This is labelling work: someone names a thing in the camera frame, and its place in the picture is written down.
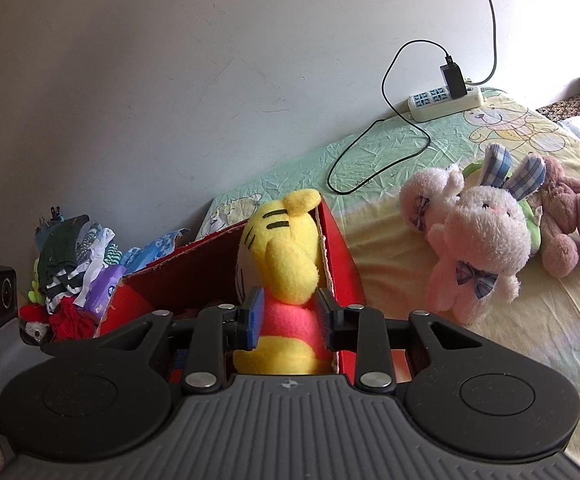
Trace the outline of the yellow tiger plush toy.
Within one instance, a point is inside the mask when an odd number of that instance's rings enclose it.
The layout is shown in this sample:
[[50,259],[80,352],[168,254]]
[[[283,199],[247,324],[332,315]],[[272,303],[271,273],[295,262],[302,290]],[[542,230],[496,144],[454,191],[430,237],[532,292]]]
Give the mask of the yellow tiger plush toy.
[[256,348],[234,353],[242,374],[317,375],[332,371],[320,333],[315,292],[324,284],[322,236],[313,211],[322,196],[312,188],[272,200],[252,214],[239,242],[235,275],[239,299],[264,289]]

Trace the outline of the mauve teddy bear plush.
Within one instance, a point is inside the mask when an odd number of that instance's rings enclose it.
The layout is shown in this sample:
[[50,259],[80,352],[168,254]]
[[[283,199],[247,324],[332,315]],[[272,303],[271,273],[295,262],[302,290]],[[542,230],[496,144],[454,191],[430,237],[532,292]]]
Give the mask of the mauve teddy bear plush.
[[554,278],[565,278],[580,260],[580,179],[570,177],[561,162],[544,156],[546,176],[528,202],[540,210],[540,260]]

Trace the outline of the red cardboard box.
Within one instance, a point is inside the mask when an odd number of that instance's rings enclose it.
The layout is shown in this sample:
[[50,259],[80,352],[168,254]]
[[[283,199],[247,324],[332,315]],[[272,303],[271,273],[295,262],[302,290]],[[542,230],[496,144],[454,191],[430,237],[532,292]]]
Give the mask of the red cardboard box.
[[248,250],[254,246],[242,240],[246,231],[247,222],[241,221],[124,276],[97,334],[107,335],[153,310],[194,318],[206,307],[238,306],[250,288],[262,286],[265,307],[261,336],[254,350],[232,354],[236,370],[267,375],[341,373],[353,379],[356,355],[326,348],[316,301],[294,306],[270,293],[258,269],[250,265]]

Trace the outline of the pile of colourful clothes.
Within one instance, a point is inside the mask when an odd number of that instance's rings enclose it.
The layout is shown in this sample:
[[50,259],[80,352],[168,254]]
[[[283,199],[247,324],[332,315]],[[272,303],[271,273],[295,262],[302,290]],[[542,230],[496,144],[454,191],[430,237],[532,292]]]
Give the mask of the pile of colourful clothes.
[[40,218],[28,302],[19,308],[20,335],[26,344],[88,339],[104,320],[122,278],[171,255],[187,229],[167,232],[142,247],[116,244],[108,226],[87,214],[66,218],[58,206]]

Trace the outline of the pink bunny plaid ears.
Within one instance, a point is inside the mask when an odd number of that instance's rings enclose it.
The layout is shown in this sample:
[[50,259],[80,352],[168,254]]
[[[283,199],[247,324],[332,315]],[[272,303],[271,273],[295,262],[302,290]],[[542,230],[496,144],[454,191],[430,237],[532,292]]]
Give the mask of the pink bunny plaid ears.
[[461,192],[444,222],[428,232],[439,256],[427,284],[428,310],[450,311],[457,322],[470,325],[494,302],[511,304],[519,296],[518,273],[532,249],[520,202],[544,183],[546,166],[537,154],[511,166],[508,148],[490,144],[478,183]]

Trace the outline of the pink plush with purple bow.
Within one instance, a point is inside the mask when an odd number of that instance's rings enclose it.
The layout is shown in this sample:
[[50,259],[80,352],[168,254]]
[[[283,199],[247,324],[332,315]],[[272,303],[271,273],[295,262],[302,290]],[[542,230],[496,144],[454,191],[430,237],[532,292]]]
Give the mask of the pink plush with purple bow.
[[413,231],[426,235],[432,226],[445,221],[464,186],[457,164],[421,169],[401,187],[401,215]]

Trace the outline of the white power strip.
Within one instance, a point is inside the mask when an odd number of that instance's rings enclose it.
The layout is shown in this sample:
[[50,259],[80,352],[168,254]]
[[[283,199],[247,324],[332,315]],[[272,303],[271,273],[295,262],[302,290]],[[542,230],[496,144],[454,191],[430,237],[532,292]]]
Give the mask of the white power strip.
[[483,94],[479,88],[468,87],[460,98],[452,98],[446,87],[413,94],[407,100],[409,113],[415,122],[430,120],[473,110],[483,105]]

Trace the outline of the black power adapter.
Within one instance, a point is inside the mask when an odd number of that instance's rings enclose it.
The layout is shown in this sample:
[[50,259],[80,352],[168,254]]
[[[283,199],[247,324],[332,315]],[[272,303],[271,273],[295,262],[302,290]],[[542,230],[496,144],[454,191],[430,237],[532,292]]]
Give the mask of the black power adapter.
[[440,70],[453,100],[467,95],[468,90],[461,69],[449,54],[445,55],[445,64],[440,66]]

